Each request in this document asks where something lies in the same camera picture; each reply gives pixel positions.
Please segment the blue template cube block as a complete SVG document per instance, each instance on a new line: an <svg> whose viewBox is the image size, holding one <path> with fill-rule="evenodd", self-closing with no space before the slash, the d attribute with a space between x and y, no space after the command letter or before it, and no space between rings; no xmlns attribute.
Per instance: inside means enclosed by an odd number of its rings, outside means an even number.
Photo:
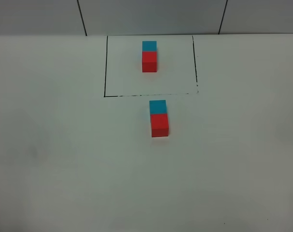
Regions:
<svg viewBox="0 0 293 232"><path fill-rule="evenodd" d="M143 41L142 42L142 51L143 52L157 51L157 42L156 41Z"/></svg>

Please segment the red template cube block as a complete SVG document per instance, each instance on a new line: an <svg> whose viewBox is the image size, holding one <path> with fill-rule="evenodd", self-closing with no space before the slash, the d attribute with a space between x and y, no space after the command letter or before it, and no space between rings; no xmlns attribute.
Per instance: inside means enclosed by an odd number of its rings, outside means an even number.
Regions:
<svg viewBox="0 0 293 232"><path fill-rule="evenodd" d="M156 51L142 52L142 72L143 73L157 72L157 52Z"/></svg>

